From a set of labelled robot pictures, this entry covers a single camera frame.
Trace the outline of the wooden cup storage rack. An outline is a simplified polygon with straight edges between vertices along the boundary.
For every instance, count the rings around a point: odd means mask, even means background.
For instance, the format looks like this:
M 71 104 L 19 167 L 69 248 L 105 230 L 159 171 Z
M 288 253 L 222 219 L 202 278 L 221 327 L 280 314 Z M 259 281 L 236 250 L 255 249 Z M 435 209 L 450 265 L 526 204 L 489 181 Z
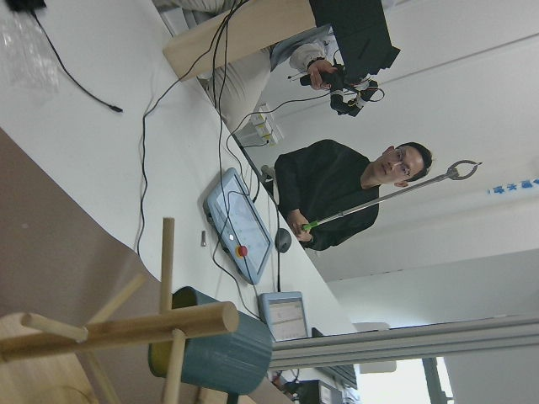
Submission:
M 89 353 L 127 345 L 170 342 L 172 347 L 162 402 L 176 403 L 180 393 L 186 341 L 235 332 L 239 325 L 239 314 L 230 301 L 179 309 L 172 307 L 173 244 L 174 219 L 165 217 L 159 313 L 117 321 L 109 319 L 144 283 L 147 277 L 143 274 L 134 278 L 94 315 L 90 323 L 82 327 L 74 327 L 34 313 L 24 313 L 20 324 L 36 332 L 3 339 L 1 362 L 6 364 L 58 354 Z

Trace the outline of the black computer mouse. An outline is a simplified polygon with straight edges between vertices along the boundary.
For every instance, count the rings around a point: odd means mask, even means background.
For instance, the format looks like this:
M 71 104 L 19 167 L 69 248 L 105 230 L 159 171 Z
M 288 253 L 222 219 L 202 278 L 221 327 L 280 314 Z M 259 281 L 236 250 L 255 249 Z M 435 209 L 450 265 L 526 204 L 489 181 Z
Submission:
M 291 246 L 291 241 L 291 234 L 281 227 L 275 234 L 275 249 L 278 253 L 286 253 Z

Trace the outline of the teach pendant tablet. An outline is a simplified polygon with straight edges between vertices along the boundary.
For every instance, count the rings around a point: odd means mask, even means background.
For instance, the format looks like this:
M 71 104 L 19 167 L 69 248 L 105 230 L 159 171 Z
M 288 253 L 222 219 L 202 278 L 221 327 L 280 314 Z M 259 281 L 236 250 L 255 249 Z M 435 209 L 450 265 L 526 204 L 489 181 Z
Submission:
M 240 174 L 233 167 L 220 177 L 208 194 L 203 209 L 217 230 L 223 250 L 236 264 L 240 275 L 256 285 L 270 255 L 270 234 L 256 210 Z
M 262 293 L 259 311 L 276 342 L 307 338 L 307 318 L 300 291 Z

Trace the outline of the man in black shirt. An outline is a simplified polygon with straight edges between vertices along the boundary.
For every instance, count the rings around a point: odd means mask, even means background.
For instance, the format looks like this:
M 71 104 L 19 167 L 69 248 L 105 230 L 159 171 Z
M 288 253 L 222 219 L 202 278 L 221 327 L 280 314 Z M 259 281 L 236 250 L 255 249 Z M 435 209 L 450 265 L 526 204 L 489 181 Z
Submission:
M 390 146 L 370 161 L 337 141 L 317 141 L 277 158 L 274 179 L 279 210 L 302 247 L 323 251 L 372 226 L 379 207 L 373 205 L 308 231 L 304 225 L 377 199 L 383 184 L 404 188 L 426 176 L 431 164 L 431 151 L 417 142 Z

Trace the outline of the person in white coat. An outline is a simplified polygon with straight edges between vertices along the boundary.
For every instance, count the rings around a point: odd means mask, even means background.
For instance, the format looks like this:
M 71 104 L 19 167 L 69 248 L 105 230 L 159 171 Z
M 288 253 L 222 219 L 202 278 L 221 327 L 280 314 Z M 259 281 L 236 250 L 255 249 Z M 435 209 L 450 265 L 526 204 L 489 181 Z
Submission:
M 335 71 L 328 57 L 336 49 L 337 41 L 330 27 L 310 29 L 218 67 L 212 73 L 204 73 L 199 81 L 220 111 L 226 127 L 233 131 L 247 122 L 246 116 L 254 111 L 270 73 L 284 61 L 307 74 L 312 88 L 328 88 L 322 74 Z

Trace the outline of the wooden board panel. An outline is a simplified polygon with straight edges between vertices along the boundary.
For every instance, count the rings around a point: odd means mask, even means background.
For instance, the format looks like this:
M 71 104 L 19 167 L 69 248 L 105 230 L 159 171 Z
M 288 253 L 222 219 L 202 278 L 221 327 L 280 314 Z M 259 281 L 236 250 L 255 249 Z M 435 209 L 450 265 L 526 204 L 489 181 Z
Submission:
M 228 31 L 215 34 L 222 13 L 173 37 L 163 54 L 180 80 L 188 80 L 316 26 L 307 0 L 248 1 L 228 21 Z

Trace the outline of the metal reach pole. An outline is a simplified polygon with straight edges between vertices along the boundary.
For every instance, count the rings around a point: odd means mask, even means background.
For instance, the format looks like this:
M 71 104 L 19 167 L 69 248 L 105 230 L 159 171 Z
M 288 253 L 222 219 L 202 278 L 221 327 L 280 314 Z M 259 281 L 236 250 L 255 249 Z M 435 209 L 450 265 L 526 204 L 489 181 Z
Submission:
M 325 223 L 328 223 L 330 221 L 334 221 L 334 220 L 337 220 L 339 218 L 345 217 L 347 215 L 354 214 L 357 211 L 367 209 L 367 208 L 369 208 L 369 207 L 371 207 L 373 205 L 378 205 L 381 202 L 384 202 L 384 201 L 389 200 L 391 198 L 398 197 L 401 194 L 406 194 L 406 193 L 412 192 L 412 191 L 414 191 L 416 189 L 421 189 L 421 188 L 426 187 L 426 186 L 428 186 L 430 184 L 438 183 L 438 182 L 441 182 L 441 181 L 443 181 L 445 179 L 448 179 L 448 178 L 450 180 L 454 180 L 454 181 L 461 181 L 461 180 L 468 179 L 477 171 L 478 167 L 481 164 L 482 164 L 482 162 L 474 162 L 472 160 L 460 160 L 460 161 L 457 161 L 457 162 L 453 163 L 452 165 L 450 165 L 447 168 L 446 172 L 441 174 L 441 175 L 438 175 L 438 176 L 436 176 L 434 178 L 425 180 L 425 181 L 423 181 L 421 183 L 418 183 L 418 184 L 415 184 L 415 185 L 412 185 L 412 186 L 408 186 L 405 189 L 401 189 L 401 190 L 395 191 L 393 193 L 386 194 L 386 195 L 384 195 L 382 197 L 370 200 L 368 202 L 365 202 L 364 204 L 357 205 L 357 206 L 349 208 L 347 210 L 342 210 L 342 211 L 340 211 L 340 212 L 338 212 L 338 213 L 336 213 L 334 215 L 328 216 L 326 218 L 308 222 L 307 224 L 304 224 L 302 226 L 302 230 L 303 231 L 310 231 L 312 228 L 318 227 L 318 226 L 323 225 Z M 461 165 L 469 165 L 469 166 L 471 166 L 471 168 L 470 168 L 470 170 L 469 170 L 469 172 L 467 174 L 460 173 L 460 168 L 459 167 Z

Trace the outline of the brown table mat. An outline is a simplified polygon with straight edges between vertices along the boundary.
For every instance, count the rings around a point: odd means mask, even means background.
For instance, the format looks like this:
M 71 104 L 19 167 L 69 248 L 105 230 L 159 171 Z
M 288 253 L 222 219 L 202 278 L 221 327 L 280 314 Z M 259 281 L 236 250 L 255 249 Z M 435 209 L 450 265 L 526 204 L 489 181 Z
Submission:
M 1 137 L 1 311 L 32 311 L 79 325 L 135 276 L 145 284 L 116 312 L 119 319 L 157 312 L 160 282 L 138 255 L 112 237 L 9 136 Z M 198 387 L 183 382 L 180 401 Z M 265 376 L 251 392 L 284 397 Z

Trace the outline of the aluminium frame post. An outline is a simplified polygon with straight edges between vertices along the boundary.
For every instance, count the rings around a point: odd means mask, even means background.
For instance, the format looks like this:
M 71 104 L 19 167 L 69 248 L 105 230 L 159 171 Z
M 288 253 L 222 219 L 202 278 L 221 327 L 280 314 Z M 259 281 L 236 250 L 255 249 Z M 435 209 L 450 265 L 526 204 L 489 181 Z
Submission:
M 498 316 L 274 344 L 271 370 L 367 364 L 538 344 L 537 316 Z

